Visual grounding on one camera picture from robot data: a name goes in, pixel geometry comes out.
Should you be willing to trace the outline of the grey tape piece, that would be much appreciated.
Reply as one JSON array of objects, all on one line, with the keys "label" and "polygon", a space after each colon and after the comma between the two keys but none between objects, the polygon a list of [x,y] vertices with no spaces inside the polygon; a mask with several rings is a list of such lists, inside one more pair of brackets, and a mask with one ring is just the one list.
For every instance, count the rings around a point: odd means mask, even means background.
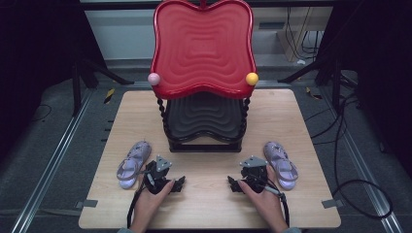
[{"label": "grey tape piece", "polygon": [[98,200],[84,200],[84,201],[78,201],[75,205],[75,208],[77,209],[82,209],[84,207],[90,207],[90,208],[95,208],[97,206]]},{"label": "grey tape piece", "polygon": [[343,206],[343,202],[341,200],[334,200],[334,199],[325,200],[322,202],[322,204],[325,209],[329,209],[332,207],[340,208]]}]

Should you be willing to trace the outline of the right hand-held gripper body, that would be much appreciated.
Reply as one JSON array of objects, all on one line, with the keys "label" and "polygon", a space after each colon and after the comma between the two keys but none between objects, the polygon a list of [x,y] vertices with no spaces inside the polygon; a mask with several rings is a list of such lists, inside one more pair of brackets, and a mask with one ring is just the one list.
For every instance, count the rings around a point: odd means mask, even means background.
[{"label": "right hand-held gripper body", "polygon": [[261,193],[267,184],[267,161],[251,155],[240,163],[244,182],[256,193]]}]

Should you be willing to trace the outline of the black metal stand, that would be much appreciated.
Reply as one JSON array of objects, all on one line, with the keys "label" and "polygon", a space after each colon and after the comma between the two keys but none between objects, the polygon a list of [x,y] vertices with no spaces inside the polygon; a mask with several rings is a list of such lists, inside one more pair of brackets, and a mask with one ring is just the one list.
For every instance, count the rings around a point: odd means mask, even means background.
[{"label": "black metal stand", "polygon": [[332,107],[337,113],[341,113],[340,85],[343,75],[341,60],[338,55],[322,55],[311,64],[306,65],[292,75],[279,80],[279,83],[292,83],[313,70],[318,71],[318,75],[315,79],[317,85],[324,85],[328,81],[332,81]]},{"label": "black metal stand", "polygon": [[73,58],[74,64],[71,68],[74,99],[73,117],[80,112],[82,106],[81,82],[84,82],[87,88],[95,88],[98,85],[98,80],[93,75],[94,72],[98,72],[122,85],[133,84],[132,81],[121,78],[102,65],[88,59],[78,51],[73,52]]}]

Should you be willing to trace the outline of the person's left hand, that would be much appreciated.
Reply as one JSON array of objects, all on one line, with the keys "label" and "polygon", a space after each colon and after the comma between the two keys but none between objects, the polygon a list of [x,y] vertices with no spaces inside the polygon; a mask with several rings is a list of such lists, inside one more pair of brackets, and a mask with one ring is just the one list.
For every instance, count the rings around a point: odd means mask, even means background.
[{"label": "person's left hand", "polygon": [[173,184],[174,181],[170,181],[159,194],[151,194],[146,188],[143,188],[135,203],[133,220],[129,227],[148,228],[160,205],[169,195]]}]

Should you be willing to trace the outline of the red and black shoe rack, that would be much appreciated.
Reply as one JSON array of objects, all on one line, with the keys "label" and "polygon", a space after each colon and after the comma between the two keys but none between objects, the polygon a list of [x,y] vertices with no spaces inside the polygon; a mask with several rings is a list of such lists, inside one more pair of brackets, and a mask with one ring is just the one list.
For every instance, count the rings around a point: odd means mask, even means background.
[{"label": "red and black shoe rack", "polygon": [[244,0],[163,0],[148,82],[171,151],[239,152],[258,83]]}]

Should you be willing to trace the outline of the purple child sandal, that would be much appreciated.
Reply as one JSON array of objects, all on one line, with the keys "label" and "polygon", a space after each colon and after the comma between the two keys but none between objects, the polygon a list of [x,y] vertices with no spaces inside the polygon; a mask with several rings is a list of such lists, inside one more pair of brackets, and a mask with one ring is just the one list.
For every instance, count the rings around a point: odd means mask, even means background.
[{"label": "purple child sandal", "polygon": [[292,190],[296,185],[298,172],[284,147],[277,142],[268,142],[263,147],[263,154],[274,169],[279,185],[285,190]]},{"label": "purple child sandal", "polygon": [[147,141],[140,141],[132,146],[117,170],[117,179],[121,188],[129,189],[136,183],[141,168],[151,151],[152,148]]}]

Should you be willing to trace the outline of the aluminium floor rail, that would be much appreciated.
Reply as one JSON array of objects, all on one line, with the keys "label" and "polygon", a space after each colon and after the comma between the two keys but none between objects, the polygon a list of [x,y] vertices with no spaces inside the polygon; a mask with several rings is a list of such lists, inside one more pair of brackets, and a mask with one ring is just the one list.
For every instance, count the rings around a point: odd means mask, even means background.
[{"label": "aluminium floor rail", "polygon": [[[348,96],[340,97],[341,101],[341,113],[337,113],[331,103],[332,91],[328,90],[326,87],[320,88],[321,94],[324,96],[327,106],[330,109],[332,116],[334,117],[334,123],[330,126],[333,127],[337,125],[336,133],[333,139],[333,174],[336,183],[336,188],[332,191],[332,195],[339,194],[345,203],[356,210],[362,216],[368,217],[370,219],[378,220],[382,223],[386,233],[404,233],[395,212],[394,203],[390,195],[378,184],[374,175],[370,171],[368,165],[362,157],[362,154],[352,137],[348,125],[345,119],[345,109],[347,107],[347,102],[354,98],[354,94],[351,93]],[[353,166],[357,171],[358,178],[340,181],[338,176],[338,144],[342,143],[345,150],[353,162]],[[361,185],[368,196],[371,205],[373,206],[373,213],[368,213],[363,210],[359,205],[356,205],[353,201],[347,198],[343,193],[343,189],[350,185],[357,183]]]},{"label": "aluminium floor rail", "polygon": [[86,109],[94,92],[94,89],[87,89],[85,91],[85,96],[81,99],[81,107],[79,111],[71,117],[40,180],[37,182],[37,185],[35,186],[22,210],[18,213],[11,233],[26,233],[26,231],[28,230],[52,183],[52,180],[60,166],[60,163],[72,142],[72,139],[80,125],[80,122],[85,115]]}]

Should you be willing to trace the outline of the yellow black tape piece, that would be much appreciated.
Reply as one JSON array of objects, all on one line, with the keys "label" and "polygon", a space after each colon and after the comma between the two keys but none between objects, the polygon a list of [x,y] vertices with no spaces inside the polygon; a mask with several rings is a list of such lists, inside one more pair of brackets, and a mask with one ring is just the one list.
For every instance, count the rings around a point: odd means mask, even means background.
[{"label": "yellow black tape piece", "polygon": [[323,97],[322,97],[321,94],[314,93],[314,92],[312,91],[312,89],[311,89],[310,87],[308,87],[308,86],[305,87],[305,91],[306,91],[306,93],[307,93],[310,97],[312,97],[312,98],[314,98],[314,99],[317,99],[317,100],[323,99]]},{"label": "yellow black tape piece", "polygon": [[110,103],[110,101],[111,101],[114,93],[115,93],[115,89],[114,89],[114,88],[109,89],[108,92],[107,92],[107,94],[106,94],[106,97],[105,97],[103,103],[104,103],[104,104]]}]

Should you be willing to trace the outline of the person's right hand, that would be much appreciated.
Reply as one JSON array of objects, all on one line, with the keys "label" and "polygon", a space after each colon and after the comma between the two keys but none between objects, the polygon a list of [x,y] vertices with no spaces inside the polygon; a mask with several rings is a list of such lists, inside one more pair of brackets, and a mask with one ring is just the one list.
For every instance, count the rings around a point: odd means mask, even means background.
[{"label": "person's right hand", "polygon": [[238,181],[238,184],[273,233],[282,233],[289,228],[284,220],[280,200],[275,194],[267,190],[256,193],[243,181]]}]

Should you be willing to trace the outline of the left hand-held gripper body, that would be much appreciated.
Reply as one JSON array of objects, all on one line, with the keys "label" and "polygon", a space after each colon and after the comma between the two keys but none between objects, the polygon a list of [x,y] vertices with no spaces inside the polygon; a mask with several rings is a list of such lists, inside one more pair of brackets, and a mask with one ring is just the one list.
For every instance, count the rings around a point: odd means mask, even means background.
[{"label": "left hand-held gripper body", "polygon": [[159,194],[161,190],[169,183],[166,175],[172,163],[158,155],[155,160],[146,165],[143,183],[151,194]]}]

